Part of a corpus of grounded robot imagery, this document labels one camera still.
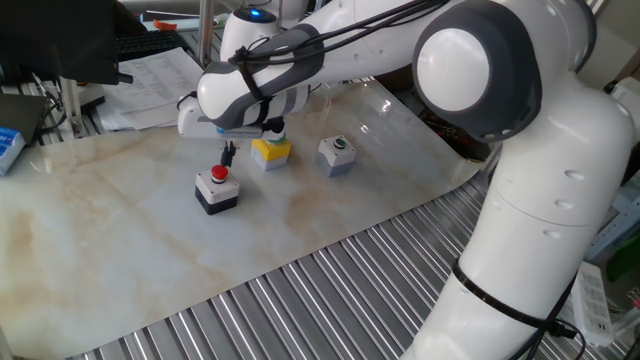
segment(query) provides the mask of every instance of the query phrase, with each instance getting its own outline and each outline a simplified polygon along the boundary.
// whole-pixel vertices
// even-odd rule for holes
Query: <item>keyboard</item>
[[[189,49],[186,41],[176,31],[148,31],[143,34],[118,36],[118,61],[139,59],[177,47]]]

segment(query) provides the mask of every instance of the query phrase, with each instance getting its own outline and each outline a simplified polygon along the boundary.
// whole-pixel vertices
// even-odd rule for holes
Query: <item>cable strap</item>
[[[256,84],[256,81],[253,79],[253,74],[251,74],[251,71],[249,71],[249,67],[247,66],[246,60],[248,57],[249,50],[247,50],[247,48],[243,46],[240,49],[236,50],[236,54],[230,60],[233,60],[233,63],[238,65],[238,70],[240,70],[242,79],[244,79],[247,87],[249,87],[251,95],[253,95],[256,100],[262,101],[264,100],[264,96],[260,92],[258,84]]]
[[[458,264],[458,260],[456,259],[455,264],[453,265],[453,275],[460,281],[460,283],[467,288],[472,294],[474,294],[478,299],[484,301],[492,308],[500,311],[504,315],[519,321],[523,324],[529,325],[536,329],[540,329],[548,332],[552,336],[555,337],[566,337],[569,339],[573,339],[576,336],[576,332],[567,329],[563,324],[561,324],[558,320],[553,320],[547,322],[546,320],[538,319],[533,316],[527,315],[523,312],[520,312],[511,306],[501,302],[500,300],[494,298],[489,295],[486,291],[482,290],[478,285],[476,285],[471,279],[465,275],[465,273],[460,269],[460,265]]]

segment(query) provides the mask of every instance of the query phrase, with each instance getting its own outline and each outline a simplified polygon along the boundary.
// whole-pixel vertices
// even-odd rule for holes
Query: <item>paper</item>
[[[109,103],[96,106],[96,112],[102,122],[102,127],[108,131],[133,129],[133,125],[116,111]]]
[[[155,109],[118,113],[107,103],[96,107],[98,118],[105,130],[142,130],[150,127],[178,125],[178,110],[174,104],[160,106]]]
[[[126,118],[131,125],[133,125],[134,129],[142,130],[165,124],[177,125],[178,113],[176,104],[169,104],[150,110],[133,111],[127,114],[122,114],[122,116]]]
[[[327,178],[314,159],[335,134],[358,155]],[[240,144],[238,206],[214,216],[195,177],[220,159],[221,140],[152,129],[25,149],[0,181],[0,324],[13,353],[84,358],[445,194],[481,166],[376,82],[314,92],[289,115],[287,138],[287,165],[266,172]]]
[[[105,99],[117,112],[148,110],[175,104],[196,89],[202,69],[182,50],[120,63],[120,72],[133,76],[133,84],[105,85]]]

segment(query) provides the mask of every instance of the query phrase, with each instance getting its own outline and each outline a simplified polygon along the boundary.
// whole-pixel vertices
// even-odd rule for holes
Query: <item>black cable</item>
[[[420,11],[423,11],[423,10],[425,10],[425,9],[423,9],[422,7],[419,7],[417,9],[412,9],[412,10],[409,10],[407,12],[409,12],[410,15],[413,15],[414,13],[417,13],[417,12],[420,12]],[[436,9],[431,9],[429,11],[429,13],[431,13],[431,12],[433,12],[435,10]],[[392,24],[392,23],[394,23],[394,22],[396,22],[398,20],[401,20],[401,19],[405,18],[406,16],[407,16],[406,14],[396,15],[393,18],[388,19],[386,21],[383,21],[382,23],[380,23],[380,24],[378,24],[376,26],[373,26],[371,28],[368,28],[367,30],[364,30],[364,31],[352,36],[352,37],[349,37],[349,38],[347,38],[345,40],[342,40],[340,42],[337,42],[337,43],[335,43],[333,45],[327,46],[327,47],[325,47],[323,49],[316,50],[316,51],[313,51],[313,52],[310,52],[310,53],[307,53],[307,54],[304,54],[304,55],[299,55],[299,56],[295,56],[295,57],[292,57],[292,58],[281,59],[281,60],[252,60],[252,59],[248,58],[247,60],[245,60],[245,62],[247,64],[251,64],[251,65],[282,65],[282,64],[289,64],[289,63],[296,62],[296,61],[299,61],[299,60],[307,59],[307,58],[310,58],[310,57],[314,57],[314,56],[317,56],[317,55],[320,55],[320,54],[324,54],[324,53],[336,50],[336,49],[341,48],[341,47],[343,47],[345,45],[348,45],[348,44],[350,44],[350,43],[352,43],[354,41],[357,41],[357,40],[359,40],[359,39],[361,39],[361,38],[363,38],[365,36],[368,36],[368,35],[376,32],[378,30],[381,30],[381,29],[385,28],[386,26],[388,26],[389,24]]]
[[[44,115],[42,115],[42,123],[44,123],[44,120],[47,119],[47,116],[49,116],[54,109],[58,109],[58,107],[56,105],[51,105],[47,111],[44,113]]]
[[[316,90],[320,89],[320,87],[321,87],[321,86],[322,86],[322,84],[320,84],[320,85],[318,85],[318,86],[314,87],[313,89],[309,90],[309,94],[311,94],[312,92],[314,92],[314,91],[316,91]]]
[[[578,329],[575,325],[573,325],[572,323],[570,323],[568,321],[564,321],[562,319],[558,319],[558,322],[561,323],[564,326],[570,327],[571,329],[573,329],[573,331],[578,333],[578,336],[580,336],[580,342],[582,344],[580,345],[580,351],[578,351],[578,355],[574,358],[574,360],[581,359],[582,355],[584,355],[584,351],[587,349],[587,341],[584,338],[584,334],[582,333],[582,331],[580,331],[580,329]]]
[[[423,16],[426,16],[430,13],[432,13],[433,11],[437,10],[437,9],[433,9],[433,6],[438,6],[438,8],[442,7],[444,4],[448,3],[449,0],[439,0],[439,1],[435,1],[435,0],[416,0],[416,1],[412,1],[409,2],[405,5],[396,7],[394,9],[391,9],[389,11],[386,11],[382,14],[373,16],[369,19],[357,22],[355,24],[346,26],[342,29],[338,29],[329,33],[325,33],[325,34],[321,34],[321,35],[317,35],[311,39],[308,39],[307,41],[291,48],[291,47],[287,47],[284,49],[278,49],[278,50],[273,50],[273,51],[269,51],[266,53],[260,53],[260,54],[249,54],[247,56],[247,59],[245,60],[247,63],[249,64],[254,64],[254,65],[280,65],[280,64],[286,64],[286,63],[290,63],[290,62],[294,62],[297,60],[302,60],[303,58],[308,58],[311,56],[316,56],[325,52],[329,52],[332,50],[335,50],[337,48],[340,48],[342,46],[345,46],[347,44],[350,44],[356,40],[359,40],[375,31],[378,31],[380,29],[383,29],[385,27],[388,27],[389,25],[394,24],[395,22],[399,21],[399,20],[403,20],[405,18],[407,18],[408,16],[411,16],[417,12],[420,11],[424,11],[424,10],[429,10],[431,8],[430,11],[428,11],[426,14],[423,14]],[[411,21],[415,21],[420,17],[416,17],[414,19],[411,19]],[[379,24],[376,24],[375,26],[372,27],[368,27],[366,28],[366,25],[378,22],[378,21],[382,21]],[[311,54],[305,54],[302,57],[298,56],[298,57],[294,57],[294,58],[290,58],[290,59],[283,59],[283,60],[273,60],[273,61],[259,61],[259,59],[264,59],[264,58],[270,58],[270,57],[274,57],[274,56],[282,56],[282,55],[287,55],[290,54],[294,51],[299,50],[302,47],[307,47],[307,46],[311,46],[312,44],[318,42],[318,41],[326,41],[328,39],[334,38],[336,36],[340,36],[342,34],[345,34],[347,32],[351,32],[354,30],[360,30],[360,29],[365,29],[365,31],[360,32],[350,38],[347,38],[339,43],[336,43],[334,45],[331,45],[329,47],[326,47],[324,49],[321,49],[317,52],[313,52]]]
[[[31,77],[33,77],[33,80],[35,81],[36,85],[40,88],[40,90],[44,93],[44,96],[47,97],[49,100],[53,101],[55,104],[61,103],[62,101],[59,98],[56,98],[51,91],[49,91],[49,89],[47,89],[44,84],[42,83],[42,81],[40,80],[40,78],[35,74],[35,73],[31,73]]]
[[[265,43],[265,42],[269,41],[269,38],[265,36],[265,37],[262,37],[262,38],[256,39],[254,42],[252,42],[252,43],[247,47],[247,51],[251,51],[251,48],[253,47],[253,45],[255,45],[255,44],[259,43],[260,41],[262,41],[263,43]]]
[[[441,7],[443,7],[443,6],[445,6],[445,5],[446,5],[446,3],[445,3],[445,2],[443,2],[443,3],[442,3],[442,4],[440,4],[440,5],[435,5],[435,8],[433,8],[433,10],[431,10],[431,11],[429,11],[429,12],[426,12],[426,13],[421,14],[421,15],[418,15],[418,16],[416,16],[416,17],[412,18],[412,19],[405,20],[405,21],[400,22],[400,23],[397,23],[397,24],[389,25],[389,26],[387,26],[387,28],[392,28],[392,27],[396,27],[396,26],[400,26],[400,25],[406,25],[406,24],[408,24],[408,23],[410,23],[410,22],[414,22],[414,21],[416,21],[416,20],[420,20],[420,19],[422,19],[423,17],[425,17],[425,16],[427,16],[427,15],[429,15],[429,14],[433,13],[434,11],[437,11],[438,9],[440,9]]]
[[[57,122],[57,123],[55,123],[55,124],[54,124],[54,125],[52,125],[52,126],[44,127],[44,128],[42,128],[42,129],[40,129],[40,133],[41,133],[41,134],[46,134],[46,133],[48,133],[48,132],[53,131],[54,129],[57,129],[58,127],[60,127],[60,125],[62,125],[62,123],[63,123],[65,120],[67,120],[67,114],[62,114],[62,116],[60,117],[60,120],[58,120],[58,122]]]
[[[553,309],[551,309],[549,316],[547,316],[546,322],[552,322],[558,317],[558,314],[560,313],[560,310],[562,310],[564,303],[567,302],[567,299],[569,298],[569,294],[571,294],[571,288],[573,288],[573,283],[575,282],[575,280],[576,278],[574,276],[574,278],[571,279],[571,282],[569,282],[567,288],[564,289],[562,295],[560,295],[560,299],[558,299],[556,305],[553,307]],[[520,359],[520,357],[522,357],[522,355],[524,355],[527,350],[529,351],[529,354],[535,353],[538,350],[538,346],[540,345],[542,338],[544,338],[544,333],[544,330],[540,329],[534,332],[533,335],[531,335],[531,337],[524,343],[524,345],[522,345],[522,347],[509,358],[509,360]]]
[[[336,36],[342,35],[344,33],[347,33],[347,32],[353,31],[353,30],[363,29],[363,27],[365,25],[368,25],[371,22],[375,22],[375,21],[377,21],[377,19],[372,20],[373,18],[371,18],[371,19],[368,19],[368,20],[353,24],[351,26],[347,26],[347,27],[345,27],[343,29],[340,29],[340,30],[336,30],[336,31],[333,31],[333,32],[330,32],[330,33],[318,35],[318,36],[316,36],[316,37],[314,37],[312,39],[309,39],[309,40],[303,42],[302,44],[298,45],[297,47],[295,47],[293,49],[276,50],[276,51],[273,51],[273,52],[262,53],[262,54],[258,54],[258,55],[249,54],[249,56],[247,57],[246,61],[247,61],[247,63],[254,64],[254,65],[281,65],[281,64],[287,64],[287,63],[295,62],[295,61],[298,61],[298,60],[306,59],[306,58],[309,58],[309,57],[317,56],[317,55],[320,55],[320,54],[324,54],[324,53],[327,53],[329,51],[333,51],[335,49],[338,49],[338,48],[341,48],[341,47],[343,47],[345,45],[348,45],[348,44],[350,44],[350,43],[352,43],[354,41],[357,41],[357,40],[359,40],[359,39],[361,39],[361,38],[363,38],[365,36],[368,36],[368,35],[376,32],[378,30],[381,30],[381,29],[387,27],[388,25],[395,23],[396,21],[402,20],[402,19],[404,19],[404,18],[406,18],[408,16],[411,16],[411,15],[417,13],[417,12],[420,12],[420,11],[423,11],[423,10],[427,10],[428,7],[433,6],[431,3],[428,3],[428,2],[422,2],[422,3],[418,3],[418,4],[409,3],[408,5],[411,5],[411,6],[407,6],[407,5],[401,6],[401,8],[407,7],[408,9],[402,9],[402,12],[400,12],[399,14],[394,15],[393,17],[391,17],[391,18],[389,18],[387,20],[384,20],[383,22],[381,22],[381,23],[379,23],[379,24],[377,24],[375,26],[365,28],[364,31],[362,31],[362,32],[360,32],[360,33],[358,33],[356,35],[353,35],[353,36],[351,36],[351,37],[349,37],[349,38],[347,38],[345,40],[342,40],[342,41],[340,41],[338,43],[335,43],[335,44],[330,45],[328,47],[325,47],[323,49],[316,50],[316,51],[311,52],[309,54],[296,56],[296,57],[289,58],[289,59],[282,59],[282,60],[267,60],[267,61],[256,60],[256,59],[262,59],[262,58],[270,58],[272,56],[286,55],[286,54],[289,54],[289,53],[291,53],[291,52],[293,52],[295,50],[299,50],[301,47],[303,47],[303,45],[304,46],[311,46],[315,42],[318,42],[318,41],[326,41],[328,39],[334,38]],[[398,8],[393,9],[392,11],[394,13],[397,13],[398,12],[398,11],[396,11],[397,9]]]
[[[183,101],[187,100],[188,98],[193,97],[193,98],[198,98],[198,92],[197,91],[192,91],[190,93],[188,93],[187,95],[183,96],[180,100],[178,100],[178,103],[176,104],[176,108],[178,109],[178,111],[180,111],[180,104],[182,104]]]

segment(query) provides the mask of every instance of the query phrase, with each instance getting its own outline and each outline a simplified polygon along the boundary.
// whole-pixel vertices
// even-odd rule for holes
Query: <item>blue box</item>
[[[0,127],[0,176],[4,176],[9,167],[25,146],[19,131]]]

